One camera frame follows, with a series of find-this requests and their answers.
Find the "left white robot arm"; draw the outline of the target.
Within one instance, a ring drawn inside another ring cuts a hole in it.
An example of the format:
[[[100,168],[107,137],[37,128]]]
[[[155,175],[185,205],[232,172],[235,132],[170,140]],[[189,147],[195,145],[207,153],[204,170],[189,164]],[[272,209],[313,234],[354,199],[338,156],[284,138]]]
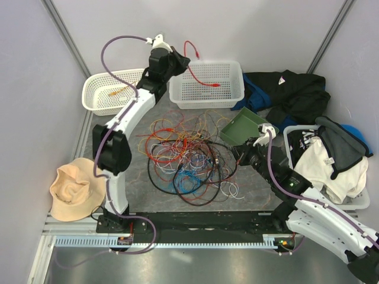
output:
[[[169,80],[183,74],[190,59],[179,54],[174,47],[152,49],[149,65],[136,85],[131,85],[134,97],[105,125],[96,125],[92,132],[92,149],[95,166],[105,178],[105,209],[112,214],[109,225],[118,233],[130,226],[127,216],[126,170],[131,163],[129,136],[144,115],[152,109],[167,91]]]

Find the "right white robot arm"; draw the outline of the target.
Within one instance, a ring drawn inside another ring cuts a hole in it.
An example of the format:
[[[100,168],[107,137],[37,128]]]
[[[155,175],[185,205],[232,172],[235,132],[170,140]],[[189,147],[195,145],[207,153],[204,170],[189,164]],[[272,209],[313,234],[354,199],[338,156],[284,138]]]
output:
[[[240,166],[252,166],[282,201],[271,218],[278,233],[299,233],[339,257],[363,283],[378,283],[378,231],[338,208],[288,165],[275,146],[247,141],[232,147]]]

